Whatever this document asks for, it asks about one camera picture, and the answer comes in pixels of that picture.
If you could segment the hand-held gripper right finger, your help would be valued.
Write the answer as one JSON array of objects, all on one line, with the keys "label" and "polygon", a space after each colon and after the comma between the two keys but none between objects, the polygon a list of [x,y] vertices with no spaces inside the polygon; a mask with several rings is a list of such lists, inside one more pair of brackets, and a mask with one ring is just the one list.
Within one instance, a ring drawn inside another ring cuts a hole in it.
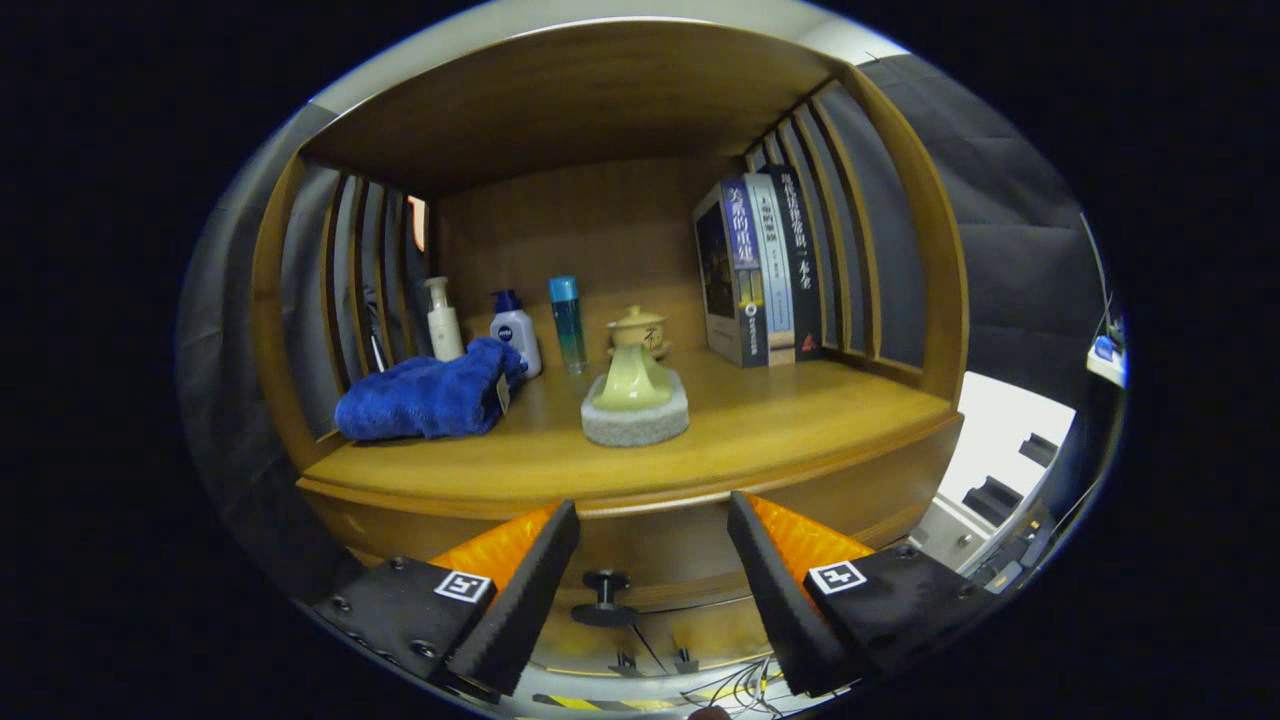
[{"label": "hand-held gripper right finger", "polygon": [[758,495],[730,496],[727,532],[795,694],[904,669],[970,630],[998,600],[910,544],[872,550]]}]

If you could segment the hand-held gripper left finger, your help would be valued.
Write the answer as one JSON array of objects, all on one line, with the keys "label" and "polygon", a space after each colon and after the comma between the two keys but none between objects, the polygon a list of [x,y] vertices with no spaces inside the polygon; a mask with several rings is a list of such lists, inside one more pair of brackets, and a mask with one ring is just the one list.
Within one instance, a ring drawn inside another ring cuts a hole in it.
[{"label": "hand-held gripper left finger", "polygon": [[562,500],[421,561],[394,556],[312,605],[323,624],[424,682],[512,694],[579,544]]}]

